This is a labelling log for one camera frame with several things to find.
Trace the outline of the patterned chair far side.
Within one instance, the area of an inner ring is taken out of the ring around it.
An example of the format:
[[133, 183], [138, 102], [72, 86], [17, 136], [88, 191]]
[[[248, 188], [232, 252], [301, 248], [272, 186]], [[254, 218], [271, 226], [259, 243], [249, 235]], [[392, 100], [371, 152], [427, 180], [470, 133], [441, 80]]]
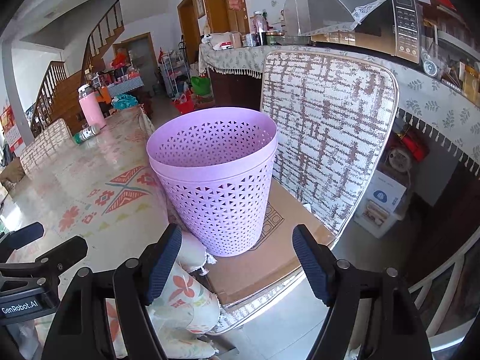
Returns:
[[53, 161], [67, 148], [73, 146], [70, 128], [64, 119], [57, 119], [24, 149], [19, 161], [24, 173], [31, 175], [42, 168], [47, 161]]

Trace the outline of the cardboard sheet on chair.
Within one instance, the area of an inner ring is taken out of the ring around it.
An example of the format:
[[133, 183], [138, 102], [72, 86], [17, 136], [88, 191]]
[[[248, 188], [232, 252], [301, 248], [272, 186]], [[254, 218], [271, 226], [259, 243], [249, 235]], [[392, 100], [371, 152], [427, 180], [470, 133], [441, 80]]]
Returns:
[[218, 257], [217, 263], [208, 267], [208, 283], [222, 306], [242, 303], [299, 269], [292, 245], [292, 232], [298, 224], [306, 225], [320, 244], [330, 245], [335, 240], [334, 233], [273, 180], [256, 245], [238, 256]]

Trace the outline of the green capped small jar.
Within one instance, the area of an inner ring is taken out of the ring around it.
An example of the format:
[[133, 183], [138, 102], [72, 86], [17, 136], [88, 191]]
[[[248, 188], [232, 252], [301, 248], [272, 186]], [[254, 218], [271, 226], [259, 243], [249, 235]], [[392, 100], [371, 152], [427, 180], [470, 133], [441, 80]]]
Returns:
[[73, 141], [75, 141], [76, 144], [80, 145], [83, 142], [88, 141], [93, 137], [96, 137], [100, 133], [100, 130], [101, 128], [97, 124], [88, 126], [82, 129], [79, 133], [76, 133], [73, 136]]

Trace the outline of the pink thermos bottle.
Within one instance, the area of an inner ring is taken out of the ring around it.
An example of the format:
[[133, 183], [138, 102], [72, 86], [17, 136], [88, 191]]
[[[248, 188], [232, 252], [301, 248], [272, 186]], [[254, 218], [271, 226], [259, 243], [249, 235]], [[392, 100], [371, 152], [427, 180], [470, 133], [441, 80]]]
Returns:
[[78, 88], [79, 104], [88, 125], [96, 125], [102, 129], [107, 123], [95, 93], [96, 91], [91, 85], [85, 84], [80, 86]]

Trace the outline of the wooden staircase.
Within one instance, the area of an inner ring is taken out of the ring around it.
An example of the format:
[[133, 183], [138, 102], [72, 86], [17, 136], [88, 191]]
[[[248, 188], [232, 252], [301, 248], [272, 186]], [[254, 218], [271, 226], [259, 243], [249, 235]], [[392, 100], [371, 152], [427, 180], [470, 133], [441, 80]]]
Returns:
[[69, 75], [63, 61], [49, 63], [32, 106], [32, 135], [39, 136], [57, 119], [64, 119], [73, 133], [86, 125], [77, 89], [90, 82], [93, 73], [105, 69], [103, 56], [124, 30], [120, 2], [115, 1], [86, 38], [79, 70]]

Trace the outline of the purple perforated waste basket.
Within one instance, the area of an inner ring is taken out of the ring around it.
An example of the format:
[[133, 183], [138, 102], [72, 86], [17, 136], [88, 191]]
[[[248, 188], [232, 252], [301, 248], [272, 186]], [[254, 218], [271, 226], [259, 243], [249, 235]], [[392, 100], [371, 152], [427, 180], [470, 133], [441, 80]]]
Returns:
[[214, 107], [168, 121], [146, 152], [188, 230], [210, 254], [233, 257], [260, 238], [277, 147], [268, 115]]

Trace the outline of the leaf pattern counter cloth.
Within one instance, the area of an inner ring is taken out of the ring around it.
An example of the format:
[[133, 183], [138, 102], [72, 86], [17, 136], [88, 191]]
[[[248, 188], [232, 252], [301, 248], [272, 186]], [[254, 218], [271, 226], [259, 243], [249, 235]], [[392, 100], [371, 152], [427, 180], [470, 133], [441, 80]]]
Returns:
[[460, 163], [479, 174], [479, 107], [454, 89], [385, 59], [306, 46], [215, 50], [202, 45], [199, 68], [260, 78], [264, 102], [275, 95], [308, 101], [344, 99], [377, 105], [385, 96], [408, 125], [428, 134]]

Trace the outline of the patterned chair near basket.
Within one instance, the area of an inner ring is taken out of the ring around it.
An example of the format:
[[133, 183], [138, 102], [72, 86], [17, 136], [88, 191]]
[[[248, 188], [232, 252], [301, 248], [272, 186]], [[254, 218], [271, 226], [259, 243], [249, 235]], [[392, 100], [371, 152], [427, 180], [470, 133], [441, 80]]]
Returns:
[[[275, 95], [263, 100], [260, 108], [277, 125], [278, 147], [272, 181], [296, 198], [339, 240], [352, 218], [391, 133], [396, 106], [381, 96], [370, 106], [344, 99], [308, 101], [294, 96], [282, 100]], [[263, 314], [285, 297], [304, 279], [301, 267], [264, 292], [242, 303], [224, 307], [212, 329], [220, 335], [239, 328]]]

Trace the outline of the microwave oven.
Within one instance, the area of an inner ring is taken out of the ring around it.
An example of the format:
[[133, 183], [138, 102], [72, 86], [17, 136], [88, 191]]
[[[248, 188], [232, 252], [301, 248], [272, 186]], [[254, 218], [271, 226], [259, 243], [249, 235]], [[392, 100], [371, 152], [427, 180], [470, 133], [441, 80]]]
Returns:
[[386, 0], [354, 30], [313, 35], [311, 40], [360, 47], [418, 64], [419, 23], [415, 0]]

